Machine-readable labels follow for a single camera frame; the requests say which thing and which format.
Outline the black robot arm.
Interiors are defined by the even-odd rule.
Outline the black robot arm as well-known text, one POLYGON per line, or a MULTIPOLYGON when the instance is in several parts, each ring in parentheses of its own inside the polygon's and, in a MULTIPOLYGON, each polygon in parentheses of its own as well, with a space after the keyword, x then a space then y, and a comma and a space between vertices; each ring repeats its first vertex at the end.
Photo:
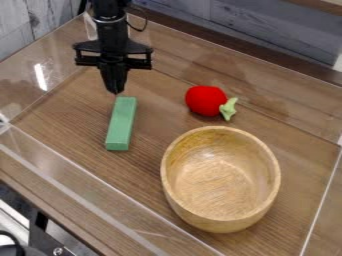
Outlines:
POLYGON ((152 69, 153 49, 128 36, 128 29, 133 28, 127 21, 129 3, 131 0, 92 0, 97 38, 72 46, 74 64, 99 69, 105 89, 113 94, 124 91, 131 69, 152 69))

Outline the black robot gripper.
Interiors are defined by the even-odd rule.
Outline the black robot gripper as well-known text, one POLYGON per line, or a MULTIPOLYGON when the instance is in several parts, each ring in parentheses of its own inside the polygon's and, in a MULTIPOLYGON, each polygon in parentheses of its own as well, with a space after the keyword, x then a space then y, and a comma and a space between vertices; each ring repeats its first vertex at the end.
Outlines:
POLYGON ((83 66, 99 66, 103 82, 111 93, 121 93, 128 69, 152 68, 152 48, 128 37, 125 20, 103 23, 96 21, 97 39, 74 43, 74 62, 83 66), (115 78, 111 65, 115 67, 115 78))

